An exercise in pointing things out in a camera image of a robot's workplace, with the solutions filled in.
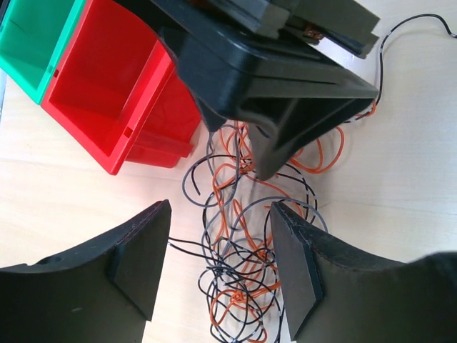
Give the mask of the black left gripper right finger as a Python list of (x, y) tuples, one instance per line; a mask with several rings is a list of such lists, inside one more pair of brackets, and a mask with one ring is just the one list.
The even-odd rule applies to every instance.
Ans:
[(306, 222), (281, 202), (271, 231), (293, 342), (454, 342), (456, 253), (403, 263)]

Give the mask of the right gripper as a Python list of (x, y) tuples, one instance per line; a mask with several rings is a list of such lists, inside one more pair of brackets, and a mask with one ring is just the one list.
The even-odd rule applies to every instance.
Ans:
[(252, 34), (190, 1), (123, 1), (157, 35), (209, 131), (249, 124), (256, 175), (270, 179), (301, 147), (366, 109), (372, 86), (290, 36)]

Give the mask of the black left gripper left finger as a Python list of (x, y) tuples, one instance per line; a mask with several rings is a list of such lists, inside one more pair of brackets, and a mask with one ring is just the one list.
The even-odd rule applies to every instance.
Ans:
[(66, 251), (1, 269), (3, 342), (141, 342), (171, 226), (163, 200)]

